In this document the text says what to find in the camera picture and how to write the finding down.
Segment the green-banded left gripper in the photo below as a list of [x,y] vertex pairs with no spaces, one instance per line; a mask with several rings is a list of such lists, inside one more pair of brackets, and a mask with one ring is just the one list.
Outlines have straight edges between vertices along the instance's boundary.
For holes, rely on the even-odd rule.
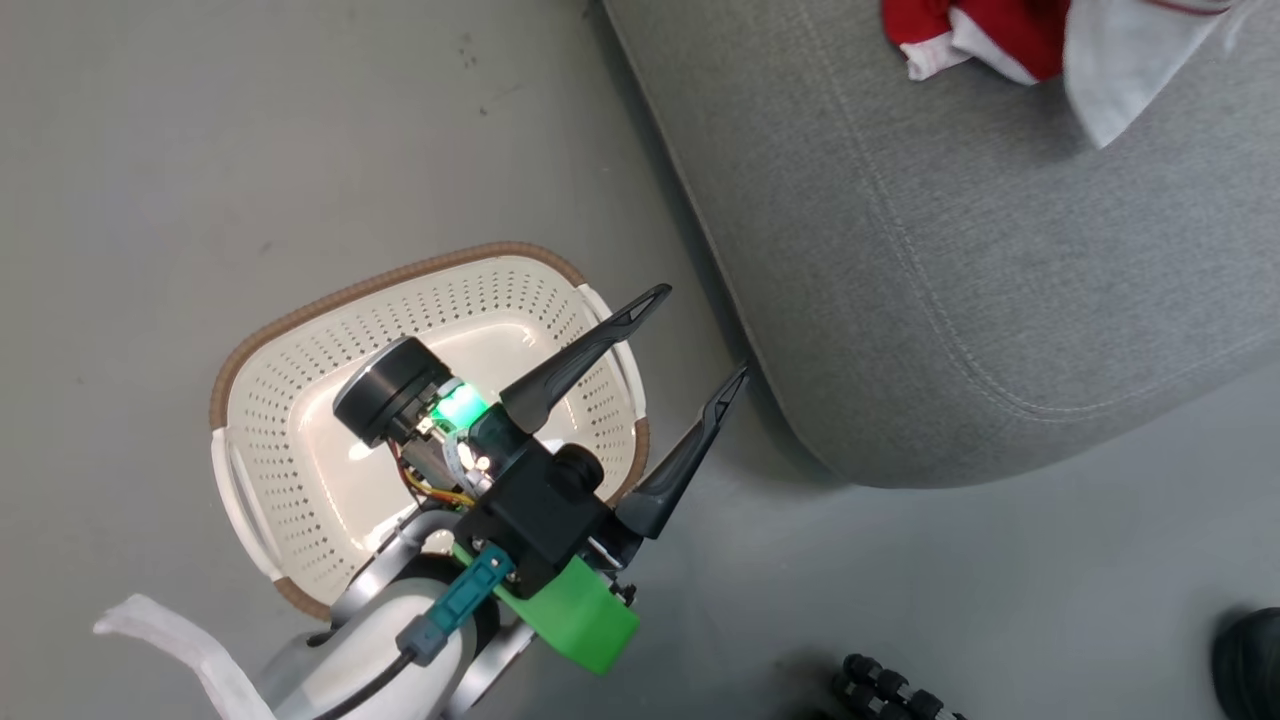
[[[582,560],[611,518],[596,493],[603,466],[582,446],[549,450],[536,434],[593,365],[627,341],[671,291],[657,284],[643,292],[503,388],[494,404],[412,337],[384,347],[339,392],[337,419],[367,446],[389,445],[408,459],[429,439],[458,445],[474,459],[465,475],[480,480],[453,530],[463,570],[397,635],[406,661],[430,664],[494,596],[552,648],[593,673],[607,671],[630,642],[637,618]],[[742,364],[618,502],[614,515],[627,530],[645,539],[660,536],[749,382],[750,366]]]

